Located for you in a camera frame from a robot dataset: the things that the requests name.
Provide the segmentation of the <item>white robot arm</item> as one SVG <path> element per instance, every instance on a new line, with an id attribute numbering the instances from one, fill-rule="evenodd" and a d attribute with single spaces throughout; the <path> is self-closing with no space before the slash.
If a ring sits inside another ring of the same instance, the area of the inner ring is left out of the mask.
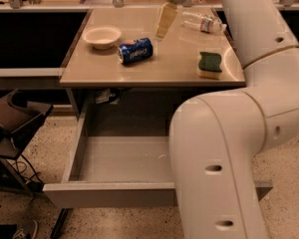
<path id="1" fill-rule="evenodd" d="M 221 0 L 245 87 L 174 113 L 169 155 L 185 239 L 270 239 L 252 158 L 299 133 L 299 43 L 271 0 Z"/>

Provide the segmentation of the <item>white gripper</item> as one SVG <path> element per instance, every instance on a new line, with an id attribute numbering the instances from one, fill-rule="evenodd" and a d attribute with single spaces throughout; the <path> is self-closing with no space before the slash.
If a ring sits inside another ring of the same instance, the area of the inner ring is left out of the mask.
<path id="1" fill-rule="evenodd" d="M 177 15 L 177 6 L 175 4 L 190 4 L 191 0 L 165 0 L 159 12 L 158 21 L 156 24 L 155 35 L 159 38 L 164 38 L 169 27 L 173 23 Z"/>

